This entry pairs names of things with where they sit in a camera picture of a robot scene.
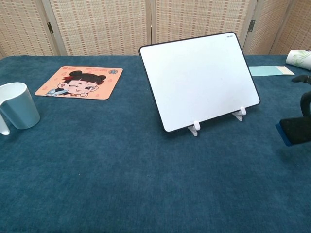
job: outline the light blue card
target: light blue card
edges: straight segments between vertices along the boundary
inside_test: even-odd
[[[294,73],[286,67],[259,66],[248,68],[251,71],[252,76],[294,75]]]

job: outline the cartoon boy face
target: cartoon boy face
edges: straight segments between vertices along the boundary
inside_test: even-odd
[[[77,95],[87,95],[91,91],[96,91],[98,86],[96,83],[81,81],[81,80],[71,80],[69,83],[60,83],[59,88],[68,90],[68,93]]]

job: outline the logo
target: logo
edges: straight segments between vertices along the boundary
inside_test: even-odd
[[[112,70],[109,71],[109,74],[116,74],[117,72],[118,72],[117,70],[112,69]]]

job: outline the whiteboard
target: whiteboard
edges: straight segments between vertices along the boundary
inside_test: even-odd
[[[139,49],[165,131],[260,103],[233,32]]]

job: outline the cartoon hair bun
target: cartoon hair bun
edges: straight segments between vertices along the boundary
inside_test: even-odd
[[[82,71],[76,70],[76,71],[71,72],[69,75],[70,76],[77,76],[77,75],[80,75],[80,74],[82,74]]]

